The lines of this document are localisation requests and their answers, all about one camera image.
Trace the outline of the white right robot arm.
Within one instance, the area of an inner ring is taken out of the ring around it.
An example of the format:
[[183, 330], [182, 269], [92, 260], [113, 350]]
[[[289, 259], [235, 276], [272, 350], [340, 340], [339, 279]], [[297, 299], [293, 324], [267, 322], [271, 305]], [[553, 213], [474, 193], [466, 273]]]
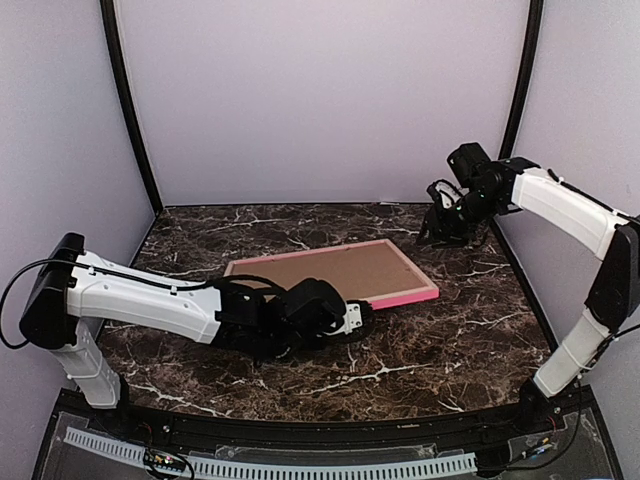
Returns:
[[427, 187], [432, 204], [418, 243], [463, 247], [481, 224], [525, 211], [577, 241], [599, 264], [578, 320], [533, 375], [540, 396], [528, 396], [511, 410], [511, 426], [530, 434], [549, 416], [542, 397], [559, 394], [630, 333], [625, 323], [639, 306], [639, 220], [522, 157], [490, 161], [455, 154], [448, 163], [456, 180], [439, 179]]

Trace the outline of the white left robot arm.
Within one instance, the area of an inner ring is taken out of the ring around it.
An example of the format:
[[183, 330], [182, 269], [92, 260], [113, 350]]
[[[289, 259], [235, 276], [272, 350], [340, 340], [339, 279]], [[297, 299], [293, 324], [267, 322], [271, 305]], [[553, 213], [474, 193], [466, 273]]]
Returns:
[[76, 233], [64, 235], [39, 267], [20, 332], [54, 355], [120, 436], [134, 435], [141, 415], [126, 402], [127, 385], [108, 365], [86, 319], [162, 330], [261, 359], [286, 355], [300, 340], [275, 308], [284, 291], [272, 284], [257, 289], [225, 278], [198, 283], [147, 274], [85, 250]]

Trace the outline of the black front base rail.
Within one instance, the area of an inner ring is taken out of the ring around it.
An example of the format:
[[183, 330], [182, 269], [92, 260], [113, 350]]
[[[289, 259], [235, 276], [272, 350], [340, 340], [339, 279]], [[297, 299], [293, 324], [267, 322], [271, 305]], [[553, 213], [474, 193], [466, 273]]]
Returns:
[[181, 453], [213, 452], [223, 446], [273, 447], [294, 450], [348, 450], [435, 445], [439, 450], [477, 451], [496, 467], [507, 460], [507, 443], [522, 435], [552, 431], [563, 442], [577, 434], [572, 414], [588, 414], [597, 423], [602, 415], [590, 387], [573, 389], [534, 406], [510, 404], [474, 412], [414, 419], [365, 422], [268, 422], [223, 419], [140, 406], [124, 411], [94, 410], [84, 396], [60, 391], [55, 413], [87, 420], [89, 426], [120, 439], [143, 441]]

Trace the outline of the right black corner post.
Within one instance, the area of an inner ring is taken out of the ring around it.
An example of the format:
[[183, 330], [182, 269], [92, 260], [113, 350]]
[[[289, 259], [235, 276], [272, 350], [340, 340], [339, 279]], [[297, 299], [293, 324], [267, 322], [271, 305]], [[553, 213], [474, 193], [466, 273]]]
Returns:
[[529, 1], [521, 58], [509, 114], [498, 153], [499, 159], [511, 157], [515, 148], [536, 59], [538, 40], [542, 27], [543, 11], [543, 0]]

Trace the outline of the black corner post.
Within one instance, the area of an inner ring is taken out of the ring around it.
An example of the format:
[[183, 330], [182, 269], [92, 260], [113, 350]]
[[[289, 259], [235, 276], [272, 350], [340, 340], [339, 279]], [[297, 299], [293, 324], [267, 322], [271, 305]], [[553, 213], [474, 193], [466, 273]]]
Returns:
[[112, 75], [129, 142], [146, 196], [152, 211], [158, 216], [164, 210], [164, 205], [154, 177], [134, 104], [118, 25], [116, 2], [113, 0], [100, 0], [99, 6]]
[[538, 40], [542, 27], [543, 11], [543, 0], [529, 1], [521, 58], [509, 114], [498, 153], [499, 159], [511, 157], [515, 148], [536, 59]]

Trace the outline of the left black corner post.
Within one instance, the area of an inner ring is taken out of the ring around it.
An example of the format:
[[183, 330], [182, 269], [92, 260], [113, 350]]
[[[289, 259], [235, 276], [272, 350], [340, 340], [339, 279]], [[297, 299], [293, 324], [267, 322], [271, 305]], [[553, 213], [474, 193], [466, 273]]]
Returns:
[[134, 104], [118, 25], [116, 2], [113, 0], [100, 0], [99, 6], [112, 75], [129, 142], [146, 196], [152, 211], [158, 216], [164, 210], [164, 205], [154, 177]]

